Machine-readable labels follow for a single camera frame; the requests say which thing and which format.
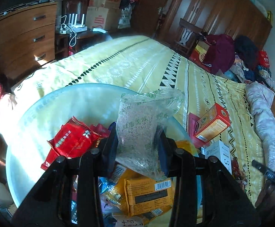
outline wooden wardrobe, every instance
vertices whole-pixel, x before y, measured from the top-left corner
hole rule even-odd
[[[208,34],[227,34],[233,39],[248,36],[262,49],[271,23],[250,0],[173,0],[158,34],[158,40],[171,44],[180,33],[180,18]]]

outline transparent plastic bag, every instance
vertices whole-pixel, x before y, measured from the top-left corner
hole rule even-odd
[[[177,89],[159,89],[150,93],[120,98],[116,131],[119,140],[116,161],[154,180],[163,179],[158,161],[158,140],[169,117],[184,101]]]

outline stacked cardboard boxes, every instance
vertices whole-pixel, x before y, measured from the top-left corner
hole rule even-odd
[[[121,16],[121,0],[89,0],[86,16],[88,28],[116,29]]]

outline chair backrest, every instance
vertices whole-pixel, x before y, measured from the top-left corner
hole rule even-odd
[[[178,33],[171,48],[180,55],[189,58],[191,52],[197,45],[197,35],[199,33],[202,33],[201,28],[181,18],[179,21]]]
[[[78,14],[77,21],[81,23],[82,15],[87,13],[88,0],[62,0],[62,16],[66,14]]]

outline drawer handle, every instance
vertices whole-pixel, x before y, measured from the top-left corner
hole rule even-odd
[[[39,40],[42,40],[43,38],[45,38],[45,35],[40,36],[40,37],[37,37],[37,38],[34,38],[33,41],[34,41],[34,42],[37,42],[37,41],[39,41]]]
[[[38,60],[42,60],[42,59],[44,59],[45,58],[45,56],[46,56],[46,54],[44,53],[44,54],[42,54],[40,57],[35,57],[35,60],[36,61],[38,61]]]
[[[36,20],[39,20],[39,19],[45,19],[45,18],[46,18],[46,15],[43,14],[43,15],[41,15],[41,16],[39,16],[39,17],[34,17],[34,18],[33,18],[33,21],[36,21]]]

